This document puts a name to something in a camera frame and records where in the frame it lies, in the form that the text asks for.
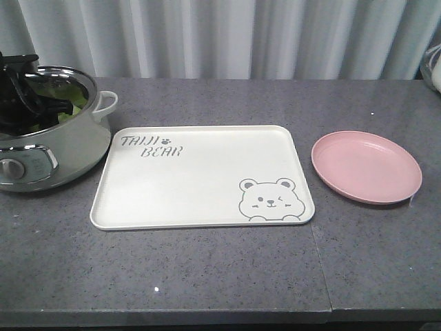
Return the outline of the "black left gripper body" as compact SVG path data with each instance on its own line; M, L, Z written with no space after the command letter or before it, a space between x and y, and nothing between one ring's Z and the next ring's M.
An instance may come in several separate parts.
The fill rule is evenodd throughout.
M37 54L1 55L1 132L28 134L59 124L59 115L72 115L74 106L65 99L37 94L31 83L48 78L37 73Z

